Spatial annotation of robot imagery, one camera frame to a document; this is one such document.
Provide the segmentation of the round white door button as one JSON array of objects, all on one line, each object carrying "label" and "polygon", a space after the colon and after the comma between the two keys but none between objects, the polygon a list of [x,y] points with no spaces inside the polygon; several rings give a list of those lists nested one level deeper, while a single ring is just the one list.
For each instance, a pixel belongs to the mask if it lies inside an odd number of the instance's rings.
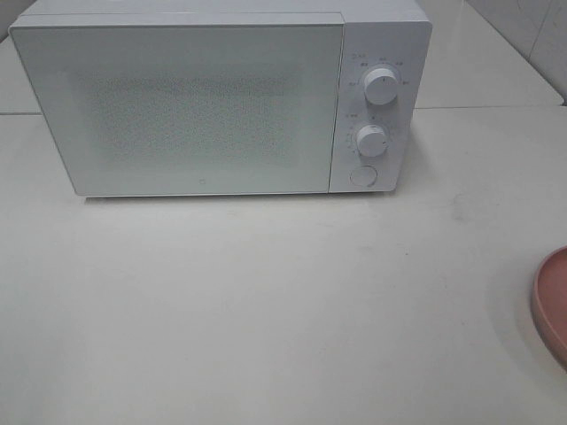
[{"label": "round white door button", "polygon": [[358,187],[371,188],[377,181],[377,170],[373,166],[359,166],[350,174],[350,182]]}]

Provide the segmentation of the white dial knob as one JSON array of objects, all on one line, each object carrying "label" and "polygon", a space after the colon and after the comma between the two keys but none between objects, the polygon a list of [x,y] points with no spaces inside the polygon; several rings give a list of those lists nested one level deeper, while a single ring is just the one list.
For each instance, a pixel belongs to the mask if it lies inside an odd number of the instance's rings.
[{"label": "white dial knob", "polygon": [[357,131],[354,140],[361,156],[377,158],[387,150],[389,136],[382,126],[366,125]]},{"label": "white dial knob", "polygon": [[369,69],[361,78],[366,100],[373,105],[389,104],[398,96],[400,74],[392,66],[380,64]]}]

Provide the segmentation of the lower white dial knob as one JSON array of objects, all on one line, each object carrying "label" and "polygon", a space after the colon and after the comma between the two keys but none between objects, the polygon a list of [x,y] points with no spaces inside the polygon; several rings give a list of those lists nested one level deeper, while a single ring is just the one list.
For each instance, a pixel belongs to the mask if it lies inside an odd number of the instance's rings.
[{"label": "lower white dial knob", "polygon": [[377,158],[387,150],[389,136],[382,126],[366,125],[357,131],[354,140],[361,156]]}]

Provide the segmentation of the white microwave door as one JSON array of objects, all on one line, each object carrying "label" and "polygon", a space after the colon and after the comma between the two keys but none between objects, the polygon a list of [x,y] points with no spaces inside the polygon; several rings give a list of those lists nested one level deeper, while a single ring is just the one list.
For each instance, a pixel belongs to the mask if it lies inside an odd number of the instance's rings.
[{"label": "white microwave door", "polygon": [[342,28],[17,28],[77,194],[324,192]]}]

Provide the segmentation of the pink round plate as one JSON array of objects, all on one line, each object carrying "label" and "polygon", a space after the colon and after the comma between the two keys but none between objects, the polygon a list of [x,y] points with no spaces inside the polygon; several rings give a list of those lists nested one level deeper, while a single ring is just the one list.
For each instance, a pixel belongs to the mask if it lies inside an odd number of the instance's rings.
[{"label": "pink round plate", "polygon": [[566,247],[541,261],[532,284],[531,312],[542,342],[566,370]]}]

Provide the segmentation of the upper white dial knob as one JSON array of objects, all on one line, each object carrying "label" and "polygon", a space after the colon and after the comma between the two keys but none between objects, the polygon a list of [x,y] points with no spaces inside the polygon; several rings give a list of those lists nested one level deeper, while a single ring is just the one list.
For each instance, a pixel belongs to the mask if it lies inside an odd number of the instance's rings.
[{"label": "upper white dial knob", "polygon": [[400,74],[392,66],[380,64],[369,69],[361,78],[366,100],[373,105],[389,104],[398,96]]}]

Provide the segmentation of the white microwave oven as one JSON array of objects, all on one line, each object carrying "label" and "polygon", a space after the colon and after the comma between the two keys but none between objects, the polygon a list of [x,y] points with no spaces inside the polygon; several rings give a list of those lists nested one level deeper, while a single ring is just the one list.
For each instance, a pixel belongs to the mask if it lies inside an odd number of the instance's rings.
[{"label": "white microwave oven", "polygon": [[[341,26],[342,47],[328,188],[324,192],[170,196],[392,191],[400,175],[432,32],[431,22],[414,1],[37,1],[16,18],[9,33],[12,38],[17,28],[330,25]],[[380,64],[399,72],[400,85],[395,100],[377,106],[366,100],[361,78]],[[357,151],[355,134],[366,125],[382,126],[389,136],[387,150],[377,158]],[[373,187],[350,182],[351,172],[359,166],[377,170]]]}]

